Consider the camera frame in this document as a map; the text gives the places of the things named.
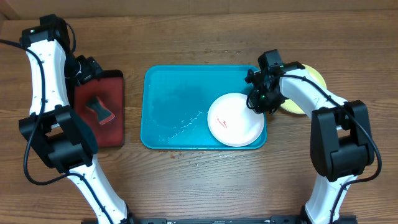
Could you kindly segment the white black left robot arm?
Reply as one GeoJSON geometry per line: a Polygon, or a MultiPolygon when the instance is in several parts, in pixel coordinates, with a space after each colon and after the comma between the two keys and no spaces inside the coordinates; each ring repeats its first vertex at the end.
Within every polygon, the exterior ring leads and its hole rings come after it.
{"type": "Polygon", "coordinates": [[[94,132],[73,109],[69,91],[103,74],[93,58],[75,57],[76,40],[62,18],[50,14],[39,26],[25,29],[20,38],[32,73],[29,117],[19,120],[27,140],[23,170],[35,185],[70,179],[94,210],[98,223],[133,223],[127,204],[113,190],[100,167],[94,132]],[[34,180],[28,171],[33,149],[42,162],[61,174],[47,181],[34,180]]]}

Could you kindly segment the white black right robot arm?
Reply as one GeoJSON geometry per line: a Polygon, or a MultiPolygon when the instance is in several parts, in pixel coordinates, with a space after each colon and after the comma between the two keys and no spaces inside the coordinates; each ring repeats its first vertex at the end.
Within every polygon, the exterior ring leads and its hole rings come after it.
{"type": "Polygon", "coordinates": [[[274,215],[271,223],[357,223],[342,217],[348,189],[369,182],[381,172],[382,161],[372,135],[368,109],[347,101],[318,84],[300,62],[284,63],[278,50],[258,58],[259,70],[248,71],[253,85],[246,106],[256,113],[275,113],[292,100],[311,120],[310,157],[317,178],[310,199],[299,215],[274,215]]]}

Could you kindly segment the black and pink sponge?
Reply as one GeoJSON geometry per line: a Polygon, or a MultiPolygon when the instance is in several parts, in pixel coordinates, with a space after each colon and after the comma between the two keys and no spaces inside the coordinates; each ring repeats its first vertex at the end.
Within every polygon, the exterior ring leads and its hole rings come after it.
{"type": "Polygon", "coordinates": [[[106,123],[112,121],[115,118],[113,112],[111,112],[99,97],[94,97],[90,99],[85,105],[90,111],[96,114],[98,123],[100,125],[105,125],[106,123]]]}

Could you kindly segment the yellow-green plate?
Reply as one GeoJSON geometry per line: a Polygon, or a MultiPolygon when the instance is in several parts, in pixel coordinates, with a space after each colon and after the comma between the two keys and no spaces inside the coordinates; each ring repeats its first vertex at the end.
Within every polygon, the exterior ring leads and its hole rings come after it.
{"type": "MultiPolygon", "coordinates": [[[[309,73],[309,75],[322,87],[327,88],[326,82],[322,75],[315,70],[313,67],[304,64],[303,65],[306,69],[306,71],[309,73]]],[[[281,104],[280,106],[282,109],[286,110],[289,113],[293,114],[305,114],[305,112],[297,105],[295,104],[292,100],[285,100],[284,103],[281,104]]]]}

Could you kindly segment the white pink plate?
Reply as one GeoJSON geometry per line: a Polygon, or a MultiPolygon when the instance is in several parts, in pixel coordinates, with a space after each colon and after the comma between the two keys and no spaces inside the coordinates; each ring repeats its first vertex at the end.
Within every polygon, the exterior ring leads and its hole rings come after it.
{"type": "Polygon", "coordinates": [[[228,147],[257,149],[267,141],[266,118],[246,105],[247,96],[228,93],[210,106],[207,124],[212,136],[228,147]]]}

